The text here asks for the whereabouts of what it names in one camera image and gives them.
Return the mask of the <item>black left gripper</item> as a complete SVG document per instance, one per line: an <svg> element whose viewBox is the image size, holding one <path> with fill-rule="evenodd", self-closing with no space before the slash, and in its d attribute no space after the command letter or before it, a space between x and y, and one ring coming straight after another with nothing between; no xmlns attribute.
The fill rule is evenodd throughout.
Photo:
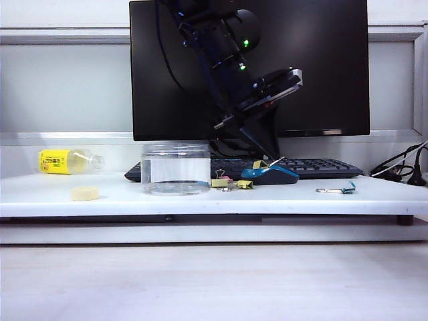
<svg viewBox="0 0 428 321"><path fill-rule="evenodd" d="M301 74L266 74L253 83L250 98L240 102L236 112L226 115L214 126L215 130L223 128L237 119L248 119L262 116L259 119L248 120L239 126L253 145L270 158L280 158L280 148L276 130L276 109L270 110L274 103L288 96L301 87Z"/></svg>

